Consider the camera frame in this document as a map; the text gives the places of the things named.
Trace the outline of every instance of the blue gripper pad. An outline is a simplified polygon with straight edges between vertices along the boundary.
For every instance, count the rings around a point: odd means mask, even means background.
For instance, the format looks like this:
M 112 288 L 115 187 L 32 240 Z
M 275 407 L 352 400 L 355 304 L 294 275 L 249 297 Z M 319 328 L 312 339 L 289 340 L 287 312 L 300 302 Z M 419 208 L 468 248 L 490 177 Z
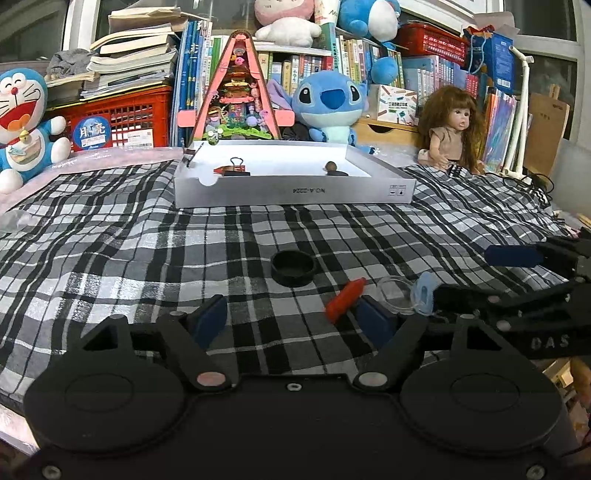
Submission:
M 359 299 L 355 319 L 361 331 L 380 350 L 394 336 L 398 329 L 398 319 L 368 295 Z
M 187 316 L 186 328 L 202 350 L 207 350 L 213 339 L 226 326 L 228 301 L 223 295 L 214 295 Z

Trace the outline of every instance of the wooden drawer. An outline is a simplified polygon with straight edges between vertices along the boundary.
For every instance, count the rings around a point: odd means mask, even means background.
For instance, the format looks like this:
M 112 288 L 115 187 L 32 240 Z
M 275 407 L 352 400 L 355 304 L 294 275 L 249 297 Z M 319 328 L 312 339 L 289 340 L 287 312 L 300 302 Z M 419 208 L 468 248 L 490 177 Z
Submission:
M 421 138 L 416 127 L 395 125 L 371 118 L 360 118 L 353 129 L 357 133 L 358 145 L 379 143 L 391 143 L 394 145 L 409 145 L 421 147 Z

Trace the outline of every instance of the blue sticker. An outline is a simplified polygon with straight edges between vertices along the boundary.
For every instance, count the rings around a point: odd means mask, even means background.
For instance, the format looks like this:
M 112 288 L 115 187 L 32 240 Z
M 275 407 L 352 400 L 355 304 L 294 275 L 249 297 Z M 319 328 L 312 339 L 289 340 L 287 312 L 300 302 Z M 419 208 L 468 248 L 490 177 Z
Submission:
M 74 144 L 82 150 L 94 150 L 112 142 L 111 125 L 106 118 L 90 116 L 78 122 L 72 133 Z

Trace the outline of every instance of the pink and white plush toy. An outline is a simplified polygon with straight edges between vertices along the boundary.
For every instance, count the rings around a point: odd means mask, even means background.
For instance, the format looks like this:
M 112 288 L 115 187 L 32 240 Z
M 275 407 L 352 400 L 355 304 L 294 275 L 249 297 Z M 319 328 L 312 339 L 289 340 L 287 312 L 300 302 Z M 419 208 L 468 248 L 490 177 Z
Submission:
M 30 69 L 0 75 L 0 193 L 12 193 L 46 167 L 70 156 L 70 141 L 50 142 L 66 129 L 57 116 L 41 122 L 47 106 L 47 84 Z
M 256 19 L 264 25 L 257 40 L 277 45 L 311 47 L 322 31 L 309 21 L 314 14 L 314 0 L 255 0 Z

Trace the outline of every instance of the stitch's nose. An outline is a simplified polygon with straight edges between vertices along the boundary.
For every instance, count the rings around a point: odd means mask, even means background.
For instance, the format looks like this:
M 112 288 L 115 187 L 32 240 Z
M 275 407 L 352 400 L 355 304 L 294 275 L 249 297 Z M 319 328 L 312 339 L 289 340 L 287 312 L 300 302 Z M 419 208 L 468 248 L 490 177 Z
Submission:
M 341 89 L 325 90 L 320 94 L 320 101 L 331 110 L 336 110 L 345 102 L 345 93 Z

